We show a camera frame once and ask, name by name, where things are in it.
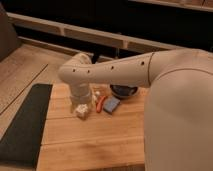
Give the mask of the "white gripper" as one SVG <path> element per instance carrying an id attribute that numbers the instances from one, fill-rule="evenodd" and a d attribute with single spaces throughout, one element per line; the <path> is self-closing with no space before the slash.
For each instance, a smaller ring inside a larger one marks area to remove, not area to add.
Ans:
<path id="1" fill-rule="evenodd" d="M 86 104 L 88 109 L 92 106 L 92 91 L 90 85 L 87 83 L 70 85 L 70 100 L 71 111 L 74 112 L 79 105 Z"/>

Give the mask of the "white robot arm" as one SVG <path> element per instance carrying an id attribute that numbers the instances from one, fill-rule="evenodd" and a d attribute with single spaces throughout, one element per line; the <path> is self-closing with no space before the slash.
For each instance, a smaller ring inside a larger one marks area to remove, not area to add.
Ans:
<path id="1" fill-rule="evenodd" d="M 90 83 L 146 88 L 146 170 L 213 171 L 213 53 L 186 48 L 97 64 L 80 53 L 59 77 L 77 101 Z"/>

